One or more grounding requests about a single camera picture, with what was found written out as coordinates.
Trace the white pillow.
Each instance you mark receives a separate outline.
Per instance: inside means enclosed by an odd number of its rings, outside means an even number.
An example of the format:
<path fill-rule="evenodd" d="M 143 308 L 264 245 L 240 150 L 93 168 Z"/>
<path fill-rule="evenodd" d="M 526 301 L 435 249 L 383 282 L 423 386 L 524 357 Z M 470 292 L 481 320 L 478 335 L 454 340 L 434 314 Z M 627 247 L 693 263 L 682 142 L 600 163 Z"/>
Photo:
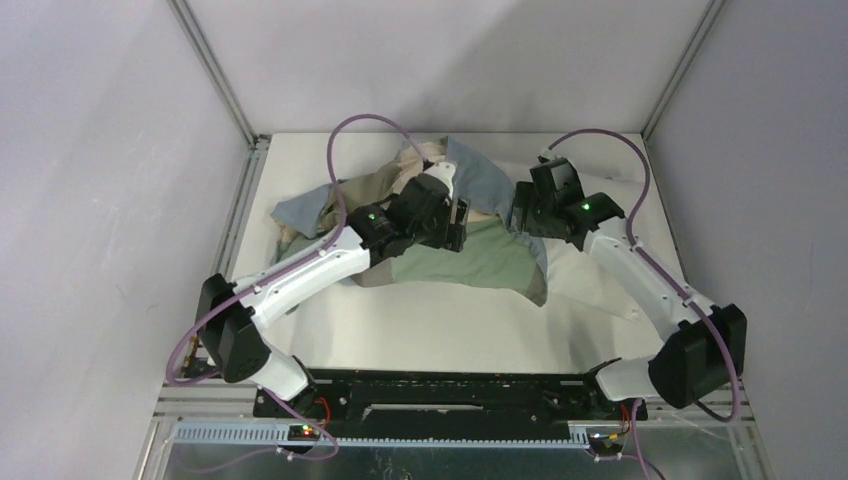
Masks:
<path fill-rule="evenodd" d="M 626 212 L 632 209 L 643 188 L 641 179 L 633 180 L 617 171 L 609 173 L 592 167 L 580 170 L 578 176 L 586 194 L 605 193 Z M 569 299 L 627 321 L 643 319 L 643 310 L 619 282 L 573 245 L 560 239 L 527 234 L 519 238 L 528 243 L 545 273 L 549 301 Z"/>

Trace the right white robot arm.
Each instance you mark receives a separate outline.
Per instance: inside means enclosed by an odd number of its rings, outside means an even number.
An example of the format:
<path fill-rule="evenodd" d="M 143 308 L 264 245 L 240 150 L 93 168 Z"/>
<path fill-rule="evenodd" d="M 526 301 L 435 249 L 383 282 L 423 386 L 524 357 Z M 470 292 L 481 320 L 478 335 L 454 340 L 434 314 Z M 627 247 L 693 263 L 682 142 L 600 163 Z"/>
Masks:
<path fill-rule="evenodd" d="M 747 318 L 736 305 L 716 305 L 662 266 L 611 197 L 584 194 L 567 159 L 540 158 L 530 176 L 516 185 L 513 227 L 561 239 L 593 259 L 637 303 L 663 342 L 654 355 L 594 368 L 595 382 L 581 392 L 588 414 L 606 418 L 622 400 L 649 397 L 682 409 L 738 379 Z"/>

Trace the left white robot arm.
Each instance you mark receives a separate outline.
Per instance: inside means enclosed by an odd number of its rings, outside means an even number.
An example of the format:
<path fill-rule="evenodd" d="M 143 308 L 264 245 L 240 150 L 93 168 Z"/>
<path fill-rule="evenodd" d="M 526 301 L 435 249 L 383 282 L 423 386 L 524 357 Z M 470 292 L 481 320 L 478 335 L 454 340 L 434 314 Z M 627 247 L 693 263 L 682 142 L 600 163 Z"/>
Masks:
<path fill-rule="evenodd" d="M 292 416 L 316 403 L 314 381 L 292 354 L 272 346 L 266 331 L 328 286 L 403 255 L 413 246 L 459 252 L 469 203 L 455 196 L 456 166 L 439 162 L 409 180 L 399 194 L 359 207 L 342 227 L 264 271 L 228 281 L 204 281 L 197 310 L 200 343 L 227 383 L 249 381 L 270 390 Z"/>

